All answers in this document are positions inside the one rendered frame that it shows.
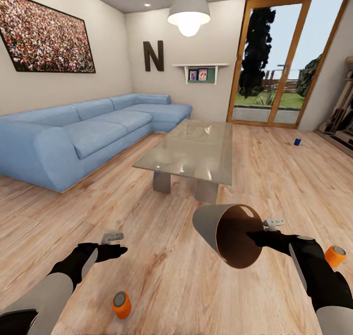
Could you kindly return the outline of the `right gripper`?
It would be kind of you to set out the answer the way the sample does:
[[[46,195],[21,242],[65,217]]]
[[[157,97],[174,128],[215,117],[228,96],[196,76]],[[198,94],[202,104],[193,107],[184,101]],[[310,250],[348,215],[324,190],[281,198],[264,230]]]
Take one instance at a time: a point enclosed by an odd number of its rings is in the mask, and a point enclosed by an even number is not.
[[[276,232],[265,232],[264,231],[256,231],[254,233],[247,232],[247,235],[255,241],[255,244],[258,247],[270,247],[280,252],[277,248],[276,240],[280,235],[283,235],[281,231],[277,229]]]

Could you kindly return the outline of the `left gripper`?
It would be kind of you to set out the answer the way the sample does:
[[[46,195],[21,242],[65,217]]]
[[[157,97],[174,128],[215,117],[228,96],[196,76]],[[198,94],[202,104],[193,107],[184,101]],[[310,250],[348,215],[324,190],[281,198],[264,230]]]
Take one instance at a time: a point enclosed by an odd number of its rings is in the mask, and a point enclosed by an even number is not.
[[[112,245],[105,244],[102,246],[104,247],[105,254],[103,259],[100,262],[108,259],[119,258],[121,254],[124,254],[128,251],[128,248],[120,247],[120,244],[112,244]]]

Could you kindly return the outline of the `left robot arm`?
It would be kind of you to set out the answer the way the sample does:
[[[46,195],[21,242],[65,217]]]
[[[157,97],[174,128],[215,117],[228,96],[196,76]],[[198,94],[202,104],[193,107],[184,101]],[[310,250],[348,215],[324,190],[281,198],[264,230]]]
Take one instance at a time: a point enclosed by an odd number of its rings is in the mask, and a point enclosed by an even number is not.
[[[110,243],[123,239],[122,233],[109,233],[103,235],[100,245],[79,243],[47,277],[0,312],[0,335],[51,335],[77,284],[93,264],[119,258],[128,251]]]

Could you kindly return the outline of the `trash can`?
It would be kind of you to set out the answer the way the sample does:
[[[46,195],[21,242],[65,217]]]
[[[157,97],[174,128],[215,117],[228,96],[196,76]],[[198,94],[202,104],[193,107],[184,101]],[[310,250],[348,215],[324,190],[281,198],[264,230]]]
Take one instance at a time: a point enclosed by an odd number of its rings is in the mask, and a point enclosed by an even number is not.
[[[254,217],[242,207],[248,208]],[[247,232],[265,229],[257,211],[247,204],[199,206],[193,213],[192,222],[195,230],[230,267],[251,266],[263,250],[247,235]]]

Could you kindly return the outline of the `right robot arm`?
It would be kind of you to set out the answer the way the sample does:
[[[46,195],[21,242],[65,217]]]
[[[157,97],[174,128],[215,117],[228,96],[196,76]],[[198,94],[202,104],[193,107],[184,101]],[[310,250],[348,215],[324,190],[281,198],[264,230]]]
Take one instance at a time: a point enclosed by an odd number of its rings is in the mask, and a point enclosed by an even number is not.
[[[314,238],[283,235],[276,227],[282,218],[266,219],[264,231],[247,235],[258,247],[270,247],[292,257],[309,297],[323,335],[353,335],[353,297],[340,272],[334,272]]]

